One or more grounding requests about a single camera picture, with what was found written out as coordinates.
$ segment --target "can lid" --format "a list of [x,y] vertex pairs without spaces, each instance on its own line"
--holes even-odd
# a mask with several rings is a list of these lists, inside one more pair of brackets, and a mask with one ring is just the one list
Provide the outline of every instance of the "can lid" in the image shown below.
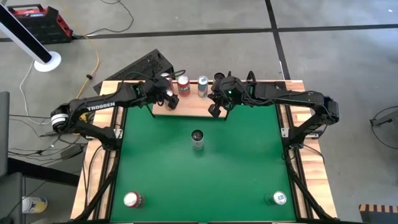
[[166,90],[166,94],[169,95],[169,96],[173,96],[174,93],[171,90]]
[[189,78],[186,75],[182,75],[180,77],[178,77],[178,83],[179,84],[187,84],[189,82]]
[[203,139],[203,132],[200,130],[194,130],[192,132],[192,139],[195,141],[200,141]]
[[206,76],[200,76],[198,79],[199,84],[205,85],[208,83],[208,78]]
[[126,206],[133,206],[137,203],[138,196],[134,192],[129,192],[124,196],[123,200]]
[[281,191],[274,193],[274,202],[278,205],[284,205],[286,203],[286,195]]

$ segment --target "soda can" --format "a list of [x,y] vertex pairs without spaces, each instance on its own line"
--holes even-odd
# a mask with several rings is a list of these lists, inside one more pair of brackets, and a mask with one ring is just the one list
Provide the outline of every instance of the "soda can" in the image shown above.
[[198,95],[200,97],[207,96],[209,79],[206,76],[200,76],[198,79]]
[[192,132],[191,137],[192,137],[193,148],[196,150],[203,149],[203,139],[205,138],[203,132],[200,130],[194,130]]
[[128,192],[123,198],[124,204],[130,208],[138,208],[144,205],[145,198],[138,192]]
[[174,92],[173,80],[169,73],[162,73],[160,76],[166,77],[167,81],[169,81],[169,88],[172,92]]
[[178,94],[180,96],[189,96],[191,93],[189,78],[186,75],[181,75],[177,80]]
[[22,213],[40,213],[43,212],[48,205],[46,198],[42,197],[22,197]]
[[286,203],[286,194],[281,192],[281,191],[277,191],[274,194],[270,195],[267,194],[264,197],[264,200],[266,201],[266,203],[268,203],[269,205],[284,205]]
[[[168,96],[173,96],[174,95],[174,93],[173,93],[173,91],[171,91],[171,90],[166,90],[166,94],[168,95]],[[169,101],[168,100],[164,100],[164,106],[165,106],[165,108],[167,109],[167,110],[173,110],[172,108],[169,108]]]

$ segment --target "wooden table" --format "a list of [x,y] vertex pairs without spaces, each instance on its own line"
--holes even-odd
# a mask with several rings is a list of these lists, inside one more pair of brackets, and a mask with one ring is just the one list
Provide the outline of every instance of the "wooden table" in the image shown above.
[[[280,80],[264,80],[263,82],[280,82]],[[101,89],[101,94],[110,94],[114,93],[118,87],[119,81],[105,81],[103,82],[103,86]],[[286,89],[293,90],[293,91],[305,91],[303,81],[301,80],[288,80],[285,81]],[[284,120],[284,127],[289,127],[288,120],[287,120],[287,113],[284,106],[280,106],[282,117]],[[292,112],[292,117],[295,126],[301,125],[304,121],[311,117],[311,112],[309,108],[302,108],[291,106],[290,110]],[[94,117],[94,125],[98,127],[106,127],[109,126],[111,123],[113,109],[103,109],[96,112]],[[116,124],[121,123],[122,117],[122,109],[118,109],[118,116],[116,119]],[[317,140],[306,140],[304,142],[306,145],[315,148],[316,150],[320,151],[319,143]],[[90,174],[90,186],[88,186],[88,200],[90,201],[95,193],[98,190],[98,185],[100,182],[100,175],[101,169],[103,166],[104,161],[104,150],[100,150],[97,152],[96,156],[93,158],[93,154],[95,150],[100,146],[100,142],[98,140],[93,140],[88,143],[88,147],[86,150],[85,160],[84,160],[84,168],[86,170],[86,174],[88,173],[88,166],[90,161],[93,159],[93,165],[91,167],[91,174]],[[114,152],[111,153],[111,159],[109,160],[108,171],[113,164],[113,157]],[[328,182],[328,177],[326,175],[325,166],[323,165],[322,158],[315,154],[312,151],[306,150],[305,148],[300,151],[300,157],[303,164],[305,179],[307,183],[307,188],[314,196],[316,201],[323,207],[323,209],[331,216],[336,217],[336,210],[335,205],[333,203],[333,198],[330,192],[330,186]],[[296,186],[297,198],[299,209],[302,218],[306,218],[307,215],[305,213],[305,206],[303,201],[303,196],[301,191]],[[101,209],[99,211],[99,218],[104,218],[105,210],[106,210],[106,203],[108,202],[108,194],[109,188],[104,193],[101,203]],[[85,207],[85,186],[84,186],[84,179],[83,173],[80,175],[79,185],[76,191],[75,203],[73,204],[71,218],[75,218],[80,215]]]

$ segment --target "gray floor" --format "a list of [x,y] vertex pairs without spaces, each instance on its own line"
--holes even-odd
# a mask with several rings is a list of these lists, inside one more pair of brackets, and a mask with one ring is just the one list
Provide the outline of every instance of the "gray floor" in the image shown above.
[[[101,27],[122,29],[128,25],[128,15],[120,5],[106,5],[94,0],[65,1],[71,14],[67,14],[58,1],[51,0],[8,0],[7,5],[32,2],[56,7],[73,29],[71,18],[77,19],[82,32]],[[125,32],[271,26],[266,5],[260,0],[123,2],[135,18],[133,26]],[[272,0],[272,5],[279,27],[392,24],[398,21],[398,3],[393,0]],[[291,78],[304,80],[307,89],[330,95],[340,106],[341,121],[330,126],[320,140],[338,216],[342,220],[360,221],[360,203],[397,205],[398,151],[377,142],[371,133],[369,119],[383,108],[398,105],[398,30],[294,32],[280,34],[280,38]],[[260,79],[282,79],[271,33],[101,39],[95,43],[101,65],[83,96],[94,96],[91,86],[153,49],[159,49],[175,69],[186,69],[190,78],[228,70],[244,78],[249,70],[253,70]],[[49,73],[33,69],[25,81],[24,91],[31,115],[48,116],[56,106],[74,98],[85,75],[95,65],[95,52],[86,40],[46,48],[59,52],[63,62]],[[0,90],[11,93],[11,113],[24,114],[19,84],[31,59],[13,43],[0,43],[0,52]],[[33,125],[39,133],[51,129],[50,126]],[[17,121],[11,122],[10,132],[10,147],[41,149],[53,141],[37,139],[27,126]],[[394,140],[395,128],[387,125],[376,132],[389,144],[398,146],[398,141]],[[43,163],[34,159],[29,161]],[[81,168],[81,157],[54,166],[73,172]],[[28,182],[27,192],[36,184],[33,180],[31,184]],[[51,203],[46,213],[29,216],[28,221],[43,217],[47,217],[46,221],[67,220],[74,188],[44,186],[46,188],[43,187],[37,195],[51,198],[50,201],[55,203]]]

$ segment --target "wooden platform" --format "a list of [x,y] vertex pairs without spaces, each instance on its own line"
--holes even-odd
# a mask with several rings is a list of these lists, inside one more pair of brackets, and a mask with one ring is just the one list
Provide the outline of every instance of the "wooden platform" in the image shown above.
[[[171,116],[204,116],[211,117],[211,114],[207,111],[209,106],[214,102],[207,97],[199,97],[198,95],[198,84],[190,84],[191,93],[189,96],[178,96],[180,100],[175,110],[168,110],[165,106],[154,105],[152,112],[155,115],[171,115]],[[208,94],[211,92],[211,85],[208,85]],[[174,83],[174,94],[178,94],[177,84]],[[220,118],[225,118],[226,110],[220,108]]]
[[[281,80],[263,80],[259,82],[283,82]],[[101,89],[101,94],[110,94],[114,93],[117,90],[119,81],[105,81],[103,82],[103,87]],[[288,90],[293,91],[305,91],[303,81],[301,80],[287,80],[285,81],[286,87]],[[280,106],[282,111],[282,117],[284,119],[284,126],[289,127],[287,122],[285,107]],[[309,117],[311,117],[310,109],[302,108],[297,106],[291,106],[292,117],[294,121],[294,125],[299,126],[304,121],[306,121]],[[111,117],[112,117],[113,108],[107,108],[103,110],[96,111],[94,117],[94,125],[98,127],[106,127],[110,125]],[[118,116],[116,119],[116,123],[121,123],[122,109],[118,109]],[[319,143],[317,140],[306,140],[304,142],[306,145],[315,148],[320,151]],[[94,197],[95,193],[98,190],[98,184],[100,182],[101,169],[104,161],[104,151],[99,151],[97,155],[93,158],[93,154],[95,150],[100,146],[100,142],[98,140],[93,140],[88,143],[88,147],[86,150],[84,165],[86,173],[88,173],[88,166],[90,161],[93,159],[93,165],[91,168],[90,175],[90,186],[88,186],[88,200]],[[328,177],[326,175],[325,166],[323,165],[322,158],[319,155],[314,154],[312,151],[308,151],[306,149],[301,150],[301,159],[303,162],[303,169],[305,173],[305,179],[307,183],[308,190],[314,196],[315,200],[323,207],[323,209],[331,216],[336,217],[335,205],[333,203],[333,198],[331,196]],[[113,159],[109,160],[108,164],[108,172],[112,167]],[[297,198],[299,202],[299,209],[301,216],[306,218],[305,207],[303,202],[303,196],[300,190],[296,187],[297,190]],[[101,203],[101,209],[99,211],[99,218],[105,217],[106,211],[106,203],[108,201],[109,188],[104,193]],[[84,188],[84,180],[83,174],[80,175],[79,186],[76,191],[75,203],[73,204],[73,209],[71,213],[71,218],[75,218],[80,215],[85,207],[85,188]]]

